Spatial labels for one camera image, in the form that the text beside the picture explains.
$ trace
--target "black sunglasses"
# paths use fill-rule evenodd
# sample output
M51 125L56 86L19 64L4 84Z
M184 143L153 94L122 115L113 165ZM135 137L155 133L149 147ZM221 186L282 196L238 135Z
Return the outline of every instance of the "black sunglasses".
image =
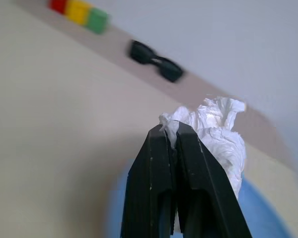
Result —
M171 82L178 80L184 71L171 60L158 56L154 50L138 41L132 41L129 57L141 64L153 64L159 68L162 77Z

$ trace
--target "white wall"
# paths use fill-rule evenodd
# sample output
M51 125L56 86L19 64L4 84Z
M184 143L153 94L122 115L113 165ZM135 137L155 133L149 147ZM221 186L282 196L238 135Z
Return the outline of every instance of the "white wall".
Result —
M118 27L262 111L298 159L298 0L89 1Z

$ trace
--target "toy block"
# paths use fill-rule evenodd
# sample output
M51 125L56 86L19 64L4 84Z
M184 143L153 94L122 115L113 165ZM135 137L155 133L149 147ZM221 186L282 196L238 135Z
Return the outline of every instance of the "toy block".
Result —
M86 28L95 32L96 34L101 34L106 30L108 21L108 14L97 8L93 8L89 12L88 21Z
M60 14L65 14L68 0L51 0L50 9L57 11Z
M78 25L85 25L92 6L81 0L70 0L66 9L66 16L69 20Z

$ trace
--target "red block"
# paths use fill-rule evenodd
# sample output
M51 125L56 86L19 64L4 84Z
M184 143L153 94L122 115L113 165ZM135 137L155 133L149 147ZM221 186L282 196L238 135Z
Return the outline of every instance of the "red block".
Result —
M67 2L68 0L51 0L50 8L59 12L60 14L65 15Z

